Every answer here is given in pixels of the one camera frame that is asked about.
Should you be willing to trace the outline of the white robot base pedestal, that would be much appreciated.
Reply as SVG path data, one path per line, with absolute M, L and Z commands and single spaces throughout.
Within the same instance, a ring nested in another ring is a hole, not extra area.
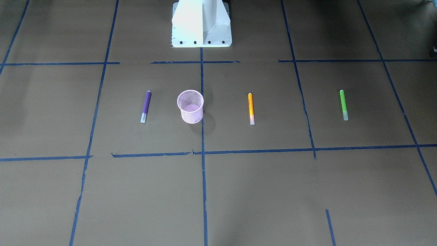
M 230 47 L 228 1 L 179 0 L 173 4 L 171 45 L 174 48 Z

